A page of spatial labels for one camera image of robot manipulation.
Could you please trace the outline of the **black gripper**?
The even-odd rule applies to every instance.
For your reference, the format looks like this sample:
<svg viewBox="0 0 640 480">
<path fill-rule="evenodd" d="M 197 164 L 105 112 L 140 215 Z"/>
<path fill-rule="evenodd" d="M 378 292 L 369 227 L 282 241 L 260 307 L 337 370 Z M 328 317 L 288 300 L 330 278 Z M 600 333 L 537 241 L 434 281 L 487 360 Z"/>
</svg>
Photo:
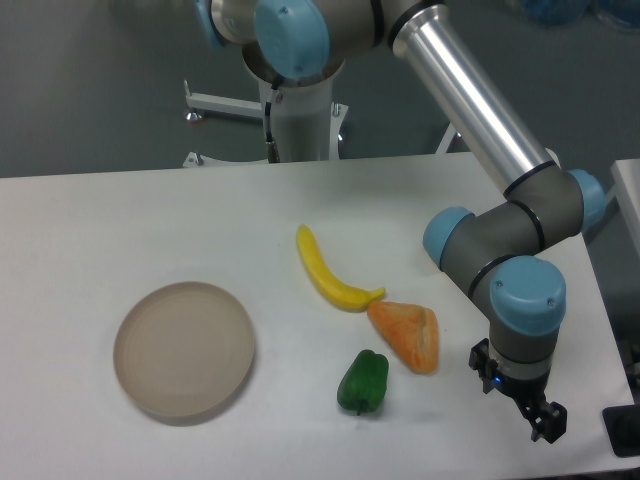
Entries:
<svg viewBox="0 0 640 480">
<path fill-rule="evenodd" d="M 468 363 L 481 379 L 484 393 L 496 389 L 513 399 L 531 426 L 532 441 L 543 439 L 553 444 L 565 434 L 566 408 L 557 402 L 546 402 L 550 356 L 534 363 L 519 363 L 500 354 L 485 338 L 471 348 Z"/>
</svg>

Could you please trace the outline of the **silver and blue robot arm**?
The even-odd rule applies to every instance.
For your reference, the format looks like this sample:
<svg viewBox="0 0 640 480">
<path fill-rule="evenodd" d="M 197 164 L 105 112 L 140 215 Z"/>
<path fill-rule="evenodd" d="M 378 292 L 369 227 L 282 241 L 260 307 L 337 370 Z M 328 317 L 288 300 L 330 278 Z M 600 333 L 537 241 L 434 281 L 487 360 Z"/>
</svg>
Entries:
<svg viewBox="0 0 640 480">
<path fill-rule="evenodd" d="M 448 208 L 423 235 L 433 262 L 489 320 L 470 367 L 485 391 L 514 400 L 534 439 L 559 439 L 567 412 L 546 400 L 545 387 L 566 283 L 539 254 L 602 218 L 600 183 L 556 164 L 476 63 L 442 1 L 198 1 L 195 12 L 209 43 L 240 46 L 262 81 L 271 163 L 329 158 L 330 103 L 312 108 L 310 91 L 345 60 L 387 44 L 414 69 L 505 199 L 482 215 Z"/>
</svg>

